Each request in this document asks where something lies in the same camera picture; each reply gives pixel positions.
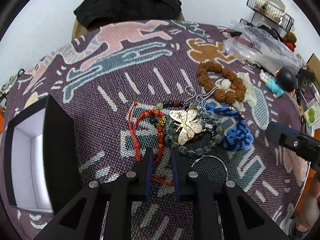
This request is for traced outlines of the person's right hand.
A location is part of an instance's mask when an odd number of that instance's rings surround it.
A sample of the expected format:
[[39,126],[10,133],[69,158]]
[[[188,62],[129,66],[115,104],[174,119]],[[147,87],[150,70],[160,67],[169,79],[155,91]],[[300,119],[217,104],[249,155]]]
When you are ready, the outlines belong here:
[[311,228],[319,217],[319,179],[314,176],[310,188],[303,197],[303,203],[299,215],[297,216],[296,229],[306,232]]

